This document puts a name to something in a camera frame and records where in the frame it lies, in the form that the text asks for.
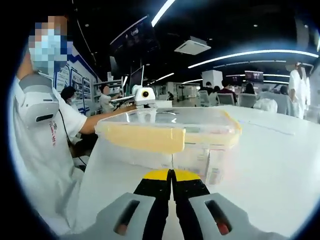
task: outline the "gray gripper housing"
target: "gray gripper housing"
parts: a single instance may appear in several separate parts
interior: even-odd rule
[[[124,236],[115,232],[121,215],[132,201],[138,201]],[[133,193],[125,193],[104,208],[96,217],[96,222],[79,234],[63,235],[62,240],[142,240],[149,212],[155,198]],[[219,193],[192,197],[189,199],[198,219],[203,240],[286,240],[274,232],[263,232],[252,226],[248,214]],[[214,201],[228,220],[231,231],[221,235],[206,203]]]
[[[155,197],[125,193],[100,211],[95,223],[79,234],[63,235],[61,240],[142,240],[149,212]],[[122,214],[133,201],[138,201],[125,235],[115,232]]]
[[[248,214],[219,193],[192,197],[189,199],[198,219],[203,240],[286,240],[274,232],[263,232],[252,226]],[[228,220],[231,230],[221,235],[207,203],[214,201]]]

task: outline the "white desk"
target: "white desk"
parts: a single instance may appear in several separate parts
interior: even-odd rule
[[[245,210],[251,224],[262,231],[291,236],[320,199],[320,125],[251,108],[216,108],[238,120],[243,131],[223,180],[208,189]],[[93,224],[98,212],[117,197],[132,193],[149,171],[108,162],[108,153],[97,151],[103,148],[100,143],[92,151],[80,189],[77,219],[84,226]],[[170,202],[163,239],[183,239],[174,207]]]
[[[169,100],[155,100],[157,108],[172,108],[172,101]]]

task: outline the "black ceiling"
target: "black ceiling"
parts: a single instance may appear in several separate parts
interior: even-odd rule
[[[80,33],[78,23],[72,29],[74,45],[104,80],[111,69],[110,42],[140,18],[149,15],[152,20],[166,1],[74,0],[76,18],[93,56]],[[285,64],[281,62],[227,64],[285,61],[292,58],[313,64],[316,58],[288,53],[263,53],[214,61],[191,69],[188,66],[252,50],[291,49],[316,53],[311,40],[307,47],[301,48],[297,44],[295,18],[308,25],[309,36],[312,38],[315,24],[311,13],[289,0],[175,0],[154,27],[160,50],[144,60],[144,64],[150,64],[145,69],[145,76],[152,81],[175,73],[161,80],[162,83],[199,79],[201,72],[210,69],[222,71],[224,75],[243,74],[244,70],[287,75],[289,73]],[[174,52],[181,40],[189,36],[207,41],[211,49],[195,56]]]

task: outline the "poster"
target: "poster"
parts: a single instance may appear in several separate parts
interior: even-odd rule
[[[84,108],[84,96],[83,96],[83,77],[80,73],[74,69],[70,71],[71,86],[75,89],[74,104],[78,108],[80,113],[85,113]]]
[[[89,111],[92,101],[91,101],[91,89],[90,89],[90,80],[86,77],[82,79],[83,82],[83,103],[85,111]]]
[[[55,89],[58,93],[70,85],[70,68],[68,65],[64,66],[60,72],[55,74]]]

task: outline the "transparent plastic box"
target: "transparent plastic box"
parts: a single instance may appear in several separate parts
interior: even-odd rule
[[[137,109],[100,120],[95,131],[108,161],[189,170],[210,185],[222,179],[224,161],[242,132],[214,107]]]

